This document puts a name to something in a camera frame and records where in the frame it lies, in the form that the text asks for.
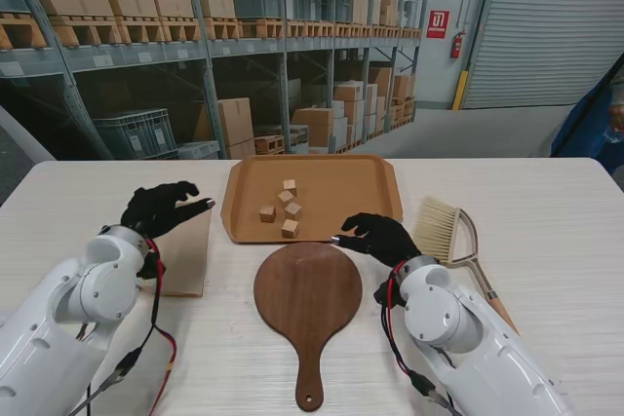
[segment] metal shelving rack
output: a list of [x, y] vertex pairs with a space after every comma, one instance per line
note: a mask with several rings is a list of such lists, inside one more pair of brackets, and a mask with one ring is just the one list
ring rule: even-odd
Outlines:
[[[25, 77], [38, 77], [46, 75], [58, 75], [61, 78], [63, 90], [63, 102], [68, 114], [76, 126], [93, 144], [102, 159], [111, 159], [112, 156], [96, 131], [89, 116], [87, 108], [78, 93], [74, 73], [91, 70], [102, 70], [114, 67], [129, 67], [137, 65], [157, 64], [163, 62], [180, 62], [188, 60], [200, 60], [204, 65], [203, 89], [208, 106], [208, 115], [211, 121], [213, 136], [218, 141], [219, 158], [225, 158], [225, 142], [221, 122], [219, 119], [217, 97], [215, 91], [215, 77], [213, 74], [214, 59], [220, 57], [253, 56], [258, 54], [279, 54], [278, 71], [275, 76], [280, 83], [280, 109], [282, 131], [285, 139], [287, 152], [290, 148], [290, 109], [288, 103], [288, 52], [304, 53], [308, 51], [327, 51], [327, 84], [328, 96], [326, 105], [332, 105], [333, 68], [335, 50], [362, 49], [364, 61], [362, 68], [362, 81], [366, 83], [369, 76], [371, 48], [392, 48], [392, 72], [389, 96], [392, 95], [394, 84], [397, 50], [401, 47], [415, 47], [412, 73], [415, 71], [420, 40], [417, 38], [344, 38], [344, 37], [309, 37], [287, 38], [286, 34], [277, 39], [245, 38], [239, 40], [216, 40], [208, 38], [206, 26], [202, 21], [202, 9], [199, 0], [191, 0], [193, 13], [200, 19], [200, 41], [170, 42], [170, 43], [147, 43], [147, 44], [121, 44], [101, 46], [79, 46], [66, 48], [55, 34], [48, 16], [43, 10], [39, 0], [25, 0], [30, 12], [36, 19], [42, 30], [49, 47], [33, 50], [21, 49], [0, 52], [0, 78], [14, 79]], [[286, 6], [285, 0], [280, 0], [284, 30], [286, 31]], [[328, 0], [329, 21], [334, 22], [335, 0]], [[404, 0], [399, 0], [399, 13], [403, 17]], [[420, 25], [422, 30], [427, 0], [422, 0]], [[369, 0], [369, 13], [367, 25], [372, 23], [372, 9], [374, 0]], [[390, 102], [386, 106], [386, 117], [390, 109]], [[384, 131], [389, 132], [391, 123], [385, 119]], [[363, 129], [363, 141], [368, 136], [368, 122], [365, 119]], [[330, 152], [334, 151], [334, 140], [330, 142]]]

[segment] gray garage door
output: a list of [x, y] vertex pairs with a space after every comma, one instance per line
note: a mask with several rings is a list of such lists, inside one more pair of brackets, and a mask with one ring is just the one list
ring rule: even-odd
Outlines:
[[463, 107], [573, 104], [624, 51], [624, 0], [486, 0]]

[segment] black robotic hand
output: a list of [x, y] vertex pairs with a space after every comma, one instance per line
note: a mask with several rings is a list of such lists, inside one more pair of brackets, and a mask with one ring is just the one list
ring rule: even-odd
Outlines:
[[392, 218], [380, 214], [358, 213], [349, 216], [342, 231], [355, 228], [355, 236], [338, 234], [332, 241], [340, 247], [368, 253], [384, 265], [394, 268], [399, 262], [420, 255], [405, 228]]
[[121, 216], [121, 224], [146, 238], [154, 239], [169, 233], [178, 224], [215, 206], [213, 199], [202, 199], [192, 204], [176, 207], [186, 202], [188, 196], [199, 195], [195, 184], [181, 181], [161, 184], [152, 189], [140, 187]]

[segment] brush bristles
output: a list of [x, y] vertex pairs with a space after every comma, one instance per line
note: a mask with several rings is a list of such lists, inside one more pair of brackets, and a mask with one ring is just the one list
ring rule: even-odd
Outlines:
[[457, 208], [432, 197], [425, 199], [413, 235], [413, 240], [422, 253], [431, 255], [442, 263], [449, 261], [456, 212]]

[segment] hand brush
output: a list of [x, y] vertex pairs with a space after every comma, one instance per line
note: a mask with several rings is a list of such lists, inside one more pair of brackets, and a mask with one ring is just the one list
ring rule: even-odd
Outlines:
[[[460, 221], [466, 224], [470, 233], [472, 253], [453, 259], [455, 237]], [[498, 299], [496, 291], [489, 284], [488, 278], [479, 264], [477, 228], [470, 216], [468, 216], [468, 213], [461, 208], [451, 207], [432, 197], [427, 197], [422, 205], [413, 239], [422, 253], [438, 259], [445, 267], [470, 268], [490, 307], [518, 333], [516, 326], [509, 314], [507, 314], [502, 302]]]

